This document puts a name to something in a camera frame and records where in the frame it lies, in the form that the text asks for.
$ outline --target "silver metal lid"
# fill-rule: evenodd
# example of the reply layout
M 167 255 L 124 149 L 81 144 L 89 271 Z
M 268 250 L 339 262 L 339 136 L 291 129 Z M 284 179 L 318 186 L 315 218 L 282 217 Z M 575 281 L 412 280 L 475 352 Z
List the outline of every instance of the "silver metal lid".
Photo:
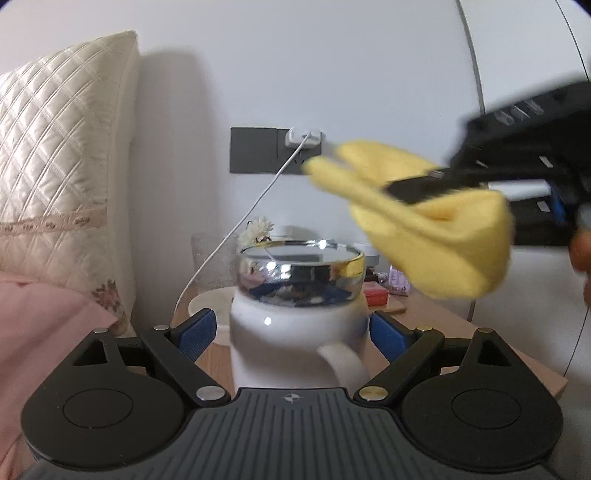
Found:
M 254 300 L 280 306 L 340 305 L 359 296 L 363 253 L 329 240 L 284 240 L 238 254 L 238 288 Z

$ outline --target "quilted pillow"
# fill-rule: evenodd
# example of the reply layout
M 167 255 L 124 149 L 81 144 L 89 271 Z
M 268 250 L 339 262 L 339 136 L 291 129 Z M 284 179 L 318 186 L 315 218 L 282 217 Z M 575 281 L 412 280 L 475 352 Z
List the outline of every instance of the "quilted pillow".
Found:
M 0 75 L 0 271 L 95 299 L 126 328 L 135 300 L 127 172 L 133 31 Z

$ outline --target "yellow sponge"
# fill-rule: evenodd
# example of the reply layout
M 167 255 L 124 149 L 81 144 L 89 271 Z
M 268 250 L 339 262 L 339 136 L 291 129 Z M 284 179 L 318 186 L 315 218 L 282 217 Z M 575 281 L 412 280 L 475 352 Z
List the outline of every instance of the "yellow sponge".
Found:
M 464 189 L 408 205 L 382 188 L 437 165 L 375 142 L 349 142 L 337 153 L 352 169 L 316 157 L 304 164 L 306 173 L 351 200 L 355 221 L 415 287 L 434 298 L 475 299 L 501 283 L 514 226 L 500 192 Z

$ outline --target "charger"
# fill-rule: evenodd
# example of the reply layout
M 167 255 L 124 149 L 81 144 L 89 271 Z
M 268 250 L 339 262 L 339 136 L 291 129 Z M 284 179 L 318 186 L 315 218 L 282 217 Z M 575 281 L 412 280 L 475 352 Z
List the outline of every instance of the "charger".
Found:
M 296 128 L 292 127 L 285 134 L 285 146 L 297 148 L 302 145 L 302 149 L 309 150 L 322 143 L 322 132 L 315 128 Z

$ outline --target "white flower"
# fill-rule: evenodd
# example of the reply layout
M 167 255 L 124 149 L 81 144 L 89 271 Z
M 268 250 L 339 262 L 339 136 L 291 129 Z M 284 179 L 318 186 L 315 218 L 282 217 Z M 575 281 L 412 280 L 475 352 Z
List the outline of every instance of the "white flower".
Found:
M 238 247 L 243 249 L 268 239 L 271 230 L 273 230 L 273 224 L 266 217 L 255 217 L 248 222 L 246 230 L 238 235 Z

